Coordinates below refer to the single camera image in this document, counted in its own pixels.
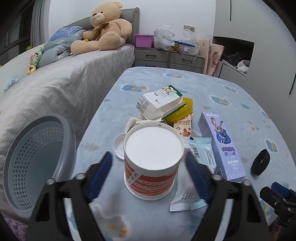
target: teddy bear's ear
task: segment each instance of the teddy bear's ear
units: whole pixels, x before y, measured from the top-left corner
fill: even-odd
[[[122,3],[121,2],[114,2],[117,6],[119,6],[119,8],[122,8],[123,7],[123,5],[122,5]]]

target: white round lid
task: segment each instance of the white round lid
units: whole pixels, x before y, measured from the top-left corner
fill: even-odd
[[[184,147],[170,126],[146,126],[136,130],[126,141],[126,154],[138,167],[164,170],[181,159]]]
[[[125,136],[126,136],[126,133],[119,134],[113,142],[114,152],[116,156],[118,156],[122,160],[124,160],[123,143],[124,143]]]

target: white carton box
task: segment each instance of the white carton box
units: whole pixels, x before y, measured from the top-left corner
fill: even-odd
[[[185,105],[183,95],[172,85],[142,95],[137,109],[146,120],[161,121]]]

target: black ring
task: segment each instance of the black ring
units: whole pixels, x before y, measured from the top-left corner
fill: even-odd
[[[270,161],[270,155],[266,149],[262,150],[255,158],[251,167],[251,173],[259,176],[265,171]]]

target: teddy bear's arm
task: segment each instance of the teddy bear's arm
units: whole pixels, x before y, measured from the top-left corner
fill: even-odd
[[[115,23],[118,24],[118,26],[120,27],[120,31],[121,31],[121,35],[124,37],[127,37],[129,35],[131,35],[131,33],[133,32],[133,28],[131,26],[131,23],[125,19],[116,19],[114,20]]]
[[[83,39],[88,39],[89,41],[95,40],[98,37],[99,33],[100,33],[100,31],[95,31],[95,32],[93,32],[93,31],[84,31],[82,38]]]

